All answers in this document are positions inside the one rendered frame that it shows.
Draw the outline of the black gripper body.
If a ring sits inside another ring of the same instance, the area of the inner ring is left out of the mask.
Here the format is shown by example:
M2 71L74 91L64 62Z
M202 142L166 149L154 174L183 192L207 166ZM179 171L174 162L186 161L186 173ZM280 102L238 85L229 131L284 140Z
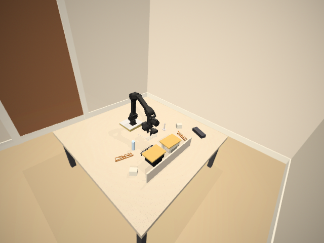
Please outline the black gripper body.
M147 125L150 125L150 131L151 131L152 134L156 134L158 132L158 130L156 128L152 128L153 124L151 124L151 123L148 123L148 122L145 121L141 125L143 126L146 123L147 123Z

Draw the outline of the beige long flat panel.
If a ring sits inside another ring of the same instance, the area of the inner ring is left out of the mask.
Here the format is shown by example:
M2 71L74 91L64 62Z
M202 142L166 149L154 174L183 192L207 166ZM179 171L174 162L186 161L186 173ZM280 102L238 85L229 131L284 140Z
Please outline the beige long flat panel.
M175 149L171 154L164 158L148 173L146 173L146 183L148 183L153 177L155 177L161 170L163 170L170 162L172 162L178 155L180 155L187 147L190 146L192 137L186 140L182 145Z

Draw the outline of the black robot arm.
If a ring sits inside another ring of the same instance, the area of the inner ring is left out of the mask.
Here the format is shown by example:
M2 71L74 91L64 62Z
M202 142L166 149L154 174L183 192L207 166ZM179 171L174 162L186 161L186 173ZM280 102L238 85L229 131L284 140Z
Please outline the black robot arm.
M143 99L142 95L137 93L137 92L133 92L129 94L129 98L131 100L131 113L128 117L128 120L130 121L130 125L136 125L136 120L138 115L136 113L136 101L138 100L140 102L140 104L142 105L142 107L144 108L144 112L147 116L147 122L153 124L155 127L157 127L159 125L159 121L155 118L156 114L154 112L154 110L148 106L148 104L145 102L145 100ZM153 115L153 116L152 116ZM150 129L150 125L144 124L142 126L142 129L144 131L148 131Z

